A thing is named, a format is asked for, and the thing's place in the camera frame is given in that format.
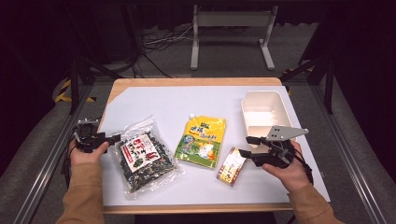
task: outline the yellow food package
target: yellow food package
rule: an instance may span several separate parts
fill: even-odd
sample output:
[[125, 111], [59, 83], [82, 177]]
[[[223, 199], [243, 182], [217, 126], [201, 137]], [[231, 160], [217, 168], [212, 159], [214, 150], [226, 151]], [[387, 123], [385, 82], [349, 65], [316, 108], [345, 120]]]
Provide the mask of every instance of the yellow food package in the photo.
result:
[[175, 157], [215, 168], [225, 133], [225, 124], [225, 119], [191, 115], [177, 145]]

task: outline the metal rail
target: metal rail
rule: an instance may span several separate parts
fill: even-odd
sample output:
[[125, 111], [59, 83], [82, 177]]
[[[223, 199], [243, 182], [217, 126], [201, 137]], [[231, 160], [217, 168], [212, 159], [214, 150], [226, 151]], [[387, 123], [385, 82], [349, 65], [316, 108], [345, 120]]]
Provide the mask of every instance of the metal rail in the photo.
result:
[[[81, 88], [81, 94], [78, 100], [80, 102], [84, 102], [89, 97], [91, 90], [92, 86], [83, 86]], [[15, 217], [14, 224], [31, 223], [35, 212], [47, 191], [50, 180], [52, 179], [52, 176], [58, 165], [59, 159], [62, 157], [63, 148], [66, 144], [70, 129], [77, 123], [78, 114], [83, 106], [84, 104], [78, 104], [78, 107], [76, 108], [73, 115], [70, 115], [66, 120], [64, 127], [62, 128], [62, 131], [55, 142], [55, 145], [53, 146], [49, 156], [47, 157], [47, 160], [43, 165], [43, 168], [38, 173], [35, 183], [26, 197], [26, 200], [24, 201], [19, 213]]]
[[361, 200], [366, 207], [370, 219], [373, 221], [373, 223], [387, 223], [381, 212], [381, 209], [375, 201], [373, 193], [370, 191], [370, 188], [363, 173], [361, 172], [361, 169], [359, 168], [359, 165], [356, 163], [354, 156], [350, 151], [346, 139], [342, 135], [342, 131], [338, 126], [337, 121], [335, 120], [333, 115], [330, 115], [327, 112], [326, 106], [325, 104], [323, 104], [324, 96], [319, 86], [311, 86], [311, 90], [314, 93], [317, 103], [320, 106], [321, 112], [325, 115], [326, 121], [332, 129], [332, 133], [334, 134], [337, 144], [339, 146], [339, 153], [341, 155], [341, 158], [344, 161], [347, 170], [349, 171], [349, 174], [352, 178], [353, 183], [355, 184], [359, 195], [361, 196]]

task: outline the clear plastic bag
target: clear plastic bag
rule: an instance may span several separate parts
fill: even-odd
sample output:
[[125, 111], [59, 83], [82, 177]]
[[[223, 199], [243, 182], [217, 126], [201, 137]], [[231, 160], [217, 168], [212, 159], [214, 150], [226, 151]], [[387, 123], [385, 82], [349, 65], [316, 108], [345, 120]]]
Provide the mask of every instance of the clear plastic bag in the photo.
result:
[[121, 141], [114, 155], [125, 177], [125, 196], [135, 199], [138, 192], [155, 190], [183, 174], [177, 160], [160, 137], [154, 117], [118, 132]]

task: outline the hand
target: hand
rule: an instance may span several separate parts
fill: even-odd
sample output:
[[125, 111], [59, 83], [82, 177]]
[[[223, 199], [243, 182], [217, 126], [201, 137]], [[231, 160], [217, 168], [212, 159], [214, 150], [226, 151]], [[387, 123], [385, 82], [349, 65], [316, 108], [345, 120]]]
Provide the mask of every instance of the hand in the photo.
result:
[[78, 148], [76, 148], [76, 140], [73, 140], [69, 144], [69, 151], [71, 150], [71, 154], [70, 154], [71, 165], [73, 166], [85, 162], [99, 162], [100, 157], [102, 156], [103, 153], [105, 153], [108, 146], [109, 143], [104, 142], [96, 150], [94, 150], [93, 153], [84, 153], [80, 151]]
[[[297, 151], [302, 153], [300, 144], [294, 141], [290, 142]], [[281, 169], [270, 164], [264, 164], [262, 169], [279, 178], [288, 192], [301, 189], [310, 183], [308, 177], [306, 176], [305, 168], [297, 160], [293, 160], [293, 162], [285, 169]]]

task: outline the food package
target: food package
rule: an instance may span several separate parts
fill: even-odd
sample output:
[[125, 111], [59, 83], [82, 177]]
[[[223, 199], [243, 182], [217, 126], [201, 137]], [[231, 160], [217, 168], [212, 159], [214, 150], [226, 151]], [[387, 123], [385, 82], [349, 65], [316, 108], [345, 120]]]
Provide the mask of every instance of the food package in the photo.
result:
[[126, 181], [126, 198], [135, 199], [137, 192], [158, 189], [183, 174], [177, 161], [160, 137], [154, 117], [122, 131], [114, 155]]
[[175, 157], [215, 168], [219, 159], [225, 127], [225, 119], [191, 115], [178, 143]]
[[232, 147], [218, 171], [217, 179], [232, 187], [245, 160], [246, 158], [241, 157], [241, 154], [239, 154], [239, 149]]

